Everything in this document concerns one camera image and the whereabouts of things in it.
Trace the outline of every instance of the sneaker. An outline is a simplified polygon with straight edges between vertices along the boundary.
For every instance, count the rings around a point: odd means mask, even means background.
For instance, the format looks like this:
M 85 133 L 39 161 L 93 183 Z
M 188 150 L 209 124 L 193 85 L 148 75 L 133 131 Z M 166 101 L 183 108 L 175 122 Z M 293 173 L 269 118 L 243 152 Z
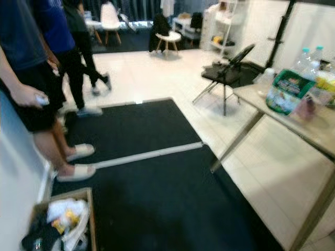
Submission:
M 92 94 L 94 95 L 94 96 L 99 96 L 100 95 L 100 91 L 99 91 L 99 89 L 98 89 L 98 87 L 92 87 Z
M 77 116 L 79 118 L 101 116 L 102 114 L 103 114 L 103 111 L 97 107 L 96 108 L 84 107 L 77 112 Z
M 105 85 L 107 86 L 107 88 L 109 90 L 111 90 L 111 82 L 110 82 L 110 76 L 108 73 L 106 73 L 105 75 L 103 75 L 104 79 L 103 82 L 105 83 Z

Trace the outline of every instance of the blue t-shirt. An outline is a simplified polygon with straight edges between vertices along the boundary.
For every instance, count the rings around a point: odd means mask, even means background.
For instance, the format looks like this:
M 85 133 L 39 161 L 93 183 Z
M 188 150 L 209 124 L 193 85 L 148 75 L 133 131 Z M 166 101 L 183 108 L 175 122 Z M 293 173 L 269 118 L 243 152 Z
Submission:
M 0 0 L 0 45 L 14 71 L 47 60 L 39 30 L 25 1 Z
M 61 0 L 29 0 L 44 39 L 54 53 L 70 51 L 75 42 L 68 28 Z

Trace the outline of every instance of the white game controller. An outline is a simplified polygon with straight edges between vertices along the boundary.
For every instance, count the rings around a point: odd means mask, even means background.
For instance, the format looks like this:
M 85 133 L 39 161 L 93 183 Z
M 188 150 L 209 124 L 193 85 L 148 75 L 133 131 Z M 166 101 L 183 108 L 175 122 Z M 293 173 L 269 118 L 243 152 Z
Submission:
M 48 104 L 50 104 L 50 101 L 47 97 L 43 98 L 40 95 L 36 95 L 36 101 L 42 106 L 47 106 Z

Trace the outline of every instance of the black shorts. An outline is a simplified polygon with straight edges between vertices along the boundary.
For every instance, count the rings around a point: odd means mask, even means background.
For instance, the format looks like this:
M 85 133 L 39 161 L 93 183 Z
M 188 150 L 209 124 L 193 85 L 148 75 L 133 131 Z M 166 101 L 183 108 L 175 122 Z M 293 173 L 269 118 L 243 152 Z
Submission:
M 42 110 L 18 106 L 12 99 L 7 87 L 0 83 L 0 89 L 6 94 L 14 109 L 30 132 L 50 130 L 55 123 L 57 110 L 62 107 L 62 89 L 60 82 L 47 62 L 28 69 L 14 71 L 24 85 L 32 86 L 48 95 L 50 104 Z

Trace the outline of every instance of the black pole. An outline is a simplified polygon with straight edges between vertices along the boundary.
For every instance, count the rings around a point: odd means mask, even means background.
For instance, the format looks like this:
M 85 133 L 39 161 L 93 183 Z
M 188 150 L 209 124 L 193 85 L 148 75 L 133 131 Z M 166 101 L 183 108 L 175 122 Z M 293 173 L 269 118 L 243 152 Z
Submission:
M 285 16 L 282 16 L 282 22 L 281 22 L 281 25 L 279 26 L 276 38 L 275 39 L 269 38 L 269 40 L 274 40 L 275 42 L 274 42 L 274 46 L 273 46 L 271 55 L 270 55 L 270 57 L 269 57 L 269 59 L 266 63 L 265 68 L 272 67 L 272 65 L 273 65 L 274 58 L 277 54 L 279 45 L 282 43 L 282 38 L 283 38 L 283 35 L 284 35 L 284 32 L 285 32 L 286 25 L 288 23 L 289 17 L 291 16 L 293 6 L 296 2 L 297 2 L 297 0 L 290 0 L 289 1 Z

